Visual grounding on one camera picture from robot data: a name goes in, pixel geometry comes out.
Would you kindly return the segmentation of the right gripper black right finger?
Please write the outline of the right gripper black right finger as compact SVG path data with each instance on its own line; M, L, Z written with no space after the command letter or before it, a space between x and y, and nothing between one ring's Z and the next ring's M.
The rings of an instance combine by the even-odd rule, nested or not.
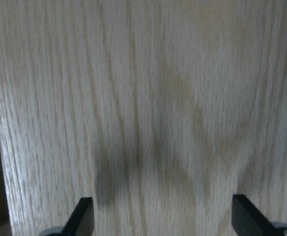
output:
M232 227L238 236L287 236L287 224L269 221L244 194L232 196Z

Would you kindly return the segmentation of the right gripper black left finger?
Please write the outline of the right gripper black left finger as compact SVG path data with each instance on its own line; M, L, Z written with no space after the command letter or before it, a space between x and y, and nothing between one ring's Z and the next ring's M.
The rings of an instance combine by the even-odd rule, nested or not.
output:
M41 236L92 236L95 229L94 205L92 197L79 200L64 226L43 230Z

